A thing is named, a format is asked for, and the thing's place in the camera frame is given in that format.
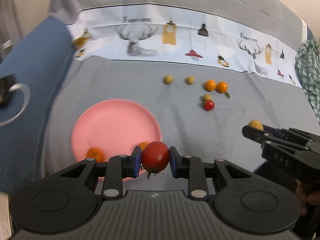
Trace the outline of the right hand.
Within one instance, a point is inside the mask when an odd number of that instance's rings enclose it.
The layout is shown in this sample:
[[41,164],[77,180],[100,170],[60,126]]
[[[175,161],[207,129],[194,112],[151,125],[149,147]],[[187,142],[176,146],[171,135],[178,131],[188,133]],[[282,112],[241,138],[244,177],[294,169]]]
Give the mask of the right hand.
[[317,206],[320,204],[320,192],[307,193],[303,183],[299,180],[297,180],[296,196],[300,201],[300,214],[303,216],[307,214],[308,205]]

